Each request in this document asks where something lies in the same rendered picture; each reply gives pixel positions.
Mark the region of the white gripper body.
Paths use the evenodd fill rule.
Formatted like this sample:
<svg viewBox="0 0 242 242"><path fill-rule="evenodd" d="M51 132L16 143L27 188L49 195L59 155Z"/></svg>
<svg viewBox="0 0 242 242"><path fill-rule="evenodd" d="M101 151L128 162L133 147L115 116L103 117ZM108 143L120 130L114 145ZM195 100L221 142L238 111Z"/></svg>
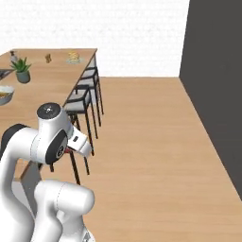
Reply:
<svg viewBox="0 0 242 242"><path fill-rule="evenodd" d="M81 132L75 133L68 140L68 146L83 157L89 156L89 142L87 141L87 136Z"/></svg>

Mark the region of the wooden dining counter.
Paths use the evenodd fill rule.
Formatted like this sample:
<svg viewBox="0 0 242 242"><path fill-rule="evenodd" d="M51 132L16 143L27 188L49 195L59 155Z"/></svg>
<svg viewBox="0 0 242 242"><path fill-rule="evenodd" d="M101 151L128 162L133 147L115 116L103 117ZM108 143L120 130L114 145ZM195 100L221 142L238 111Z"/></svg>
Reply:
<svg viewBox="0 0 242 242"><path fill-rule="evenodd" d="M0 85L15 88L10 103L0 106L0 139L5 130L17 123L38 127L36 111L45 102L56 102L64 105L66 99L73 92L76 83L82 76L90 60L95 56L94 48L79 48L77 52L83 59L80 64L69 64L68 49L18 49L16 55L25 58L30 64L30 82L22 84L15 74L11 73L0 80ZM46 63L45 55L51 55L51 62ZM64 155L55 164L55 171L51 172L48 166L38 170L37 166L28 161L20 160L16 165L13 192L16 197L31 211L37 212L37 205L33 198L33 189L41 178L63 180L62 168L73 175L71 160Z"/></svg>

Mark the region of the black stool with grey seat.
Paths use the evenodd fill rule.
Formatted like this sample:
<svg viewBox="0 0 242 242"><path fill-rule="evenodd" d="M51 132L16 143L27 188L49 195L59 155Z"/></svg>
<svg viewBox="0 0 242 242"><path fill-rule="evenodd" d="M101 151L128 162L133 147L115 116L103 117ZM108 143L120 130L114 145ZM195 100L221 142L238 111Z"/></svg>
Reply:
<svg viewBox="0 0 242 242"><path fill-rule="evenodd" d="M87 68L91 68L91 67L97 67L97 65L96 65L96 57L95 56L92 57L92 59L90 60L90 63L87 66Z"/></svg>
<svg viewBox="0 0 242 242"><path fill-rule="evenodd" d="M82 76L80 77L80 80L89 84L90 87L95 90L97 97L100 99L100 105L103 105L101 101L102 95L97 67L87 67Z"/></svg>
<svg viewBox="0 0 242 242"><path fill-rule="evenodd" d="M75 124L78 130L80 130L80 123L78 120L78 115L79 114L85 115L89 141L91 143L91 147L94 147L92 133L91 133L91 127L90 127L90 121L89 121L89 115L88 115L88 108L91 108L91 110L94 109L93 101L92 101L90 94L72 95L67 100L67 103L64 106L64 109L67 111L67 114L71 119L71 123ZM76 183L80 184L78 167L77 167L74 151L71 148L67 148L65 150L65 152L70 156Z"/></svg>
<svg viewBox="0 0 242 242"><path fill-rule="evenodd" d="M96 74L79 79L73 93L67 100L66 108L71 120L77 123L78 129L80 129L78 115L85 115L89 140L93 142L88 115L88 108L91 108L96 134L95 138L98 138L96 125L101 125L100 115L104 111L99 77Z"/></svg>

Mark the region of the grey bowl with food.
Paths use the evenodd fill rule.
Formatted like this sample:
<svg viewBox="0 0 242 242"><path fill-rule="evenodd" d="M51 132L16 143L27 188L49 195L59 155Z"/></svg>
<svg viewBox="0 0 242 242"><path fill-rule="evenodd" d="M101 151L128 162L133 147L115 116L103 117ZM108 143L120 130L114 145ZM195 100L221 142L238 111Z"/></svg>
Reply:
<svg viewBox="0 0 242 242"><path fill-rule="evenodd" d="M11 101L14 91L15 89L12 86L0 86L0 106Z"/></svg>

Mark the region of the green plant in grey pot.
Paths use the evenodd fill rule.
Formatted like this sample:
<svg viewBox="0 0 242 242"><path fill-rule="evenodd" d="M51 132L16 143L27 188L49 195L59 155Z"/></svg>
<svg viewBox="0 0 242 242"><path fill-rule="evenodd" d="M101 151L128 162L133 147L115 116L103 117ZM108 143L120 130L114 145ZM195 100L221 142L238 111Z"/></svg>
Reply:
<svg viewBox="0 0 242 242"><path fill-rule="evenodd" d="M15 74L19 82L24 84L30 82L30 64L26 63L26 59L18 59L17 62L12 61L11 67L15 70Z"/></svg>

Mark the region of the dark flat tray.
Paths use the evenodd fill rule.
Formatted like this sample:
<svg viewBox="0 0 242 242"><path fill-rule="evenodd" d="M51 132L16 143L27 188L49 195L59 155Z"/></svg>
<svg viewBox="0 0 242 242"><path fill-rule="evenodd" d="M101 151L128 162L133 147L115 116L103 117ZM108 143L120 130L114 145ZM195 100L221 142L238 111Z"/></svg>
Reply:
<svg viewBox="0 0 242 242"><path fill-rule="evenodd" d="M12 73L12 70L0 69L0 80Z"/></svg>

